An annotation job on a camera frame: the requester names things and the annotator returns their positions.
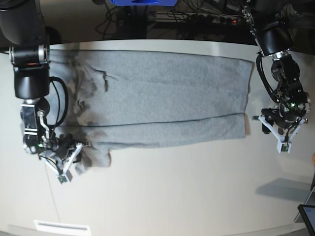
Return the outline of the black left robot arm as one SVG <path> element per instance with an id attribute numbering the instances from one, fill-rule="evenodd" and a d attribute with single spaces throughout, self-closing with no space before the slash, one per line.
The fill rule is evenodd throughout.
<path id="1" fill-rule="evenodd" d="M 289 50 L 294 46 L 287 19 L 281 10 L 285 0 L 243 0 L 241 11 L 259 52 L 256 67 L 268 95 L 277 108 L 262 109 L 266 120 L 262 130 L 271 132 L 274 124 L 289 135 L 302 123 L 310 96 L 300 82 L 300 68 Z"/>

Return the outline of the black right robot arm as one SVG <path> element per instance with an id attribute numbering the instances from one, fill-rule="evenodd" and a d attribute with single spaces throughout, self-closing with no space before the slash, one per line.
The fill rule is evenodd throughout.
<path id="1" fill-rule="evenodd" d="M 2 0 L 0 29 L 11 43 L 9 57 L 14 71 L 15 96 L 23 101 L 20 114 L 24 149 L 62 175 L 72 163 L 81 160 L 79 153 L 86 144 L 74 140 L 70 134 L 60 137 L 55 134 L 67 115 L 69 97 L 63 80 L 49 75 L 49 36 L 39 1 Z M 65 108 L 62 115 L 57 115 L 55 123 L 49 125 L 50 105 L 45 97 L 55 82 L 63 88 Z"/>

